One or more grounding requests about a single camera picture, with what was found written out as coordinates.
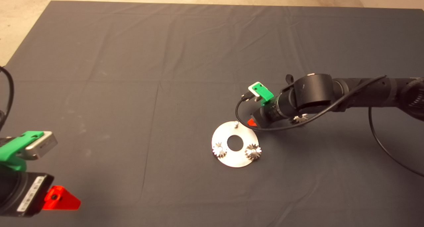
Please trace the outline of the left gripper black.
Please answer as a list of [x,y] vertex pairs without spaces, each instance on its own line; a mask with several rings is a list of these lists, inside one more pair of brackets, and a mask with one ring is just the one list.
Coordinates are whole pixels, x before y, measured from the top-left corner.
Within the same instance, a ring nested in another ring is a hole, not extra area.
[[0,215],[32,217],[42,210],[78,210],[81,201],[47,173],[0,171]]

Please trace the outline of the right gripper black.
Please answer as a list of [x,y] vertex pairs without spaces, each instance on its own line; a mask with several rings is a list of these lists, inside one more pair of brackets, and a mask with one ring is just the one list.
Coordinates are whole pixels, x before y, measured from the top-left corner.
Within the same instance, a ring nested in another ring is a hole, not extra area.
[[277,105],[269,103],[253,112],[252,118],[248,120],[248,126],[268,128],[280,120],[282,120],[282,116],[278,111]]

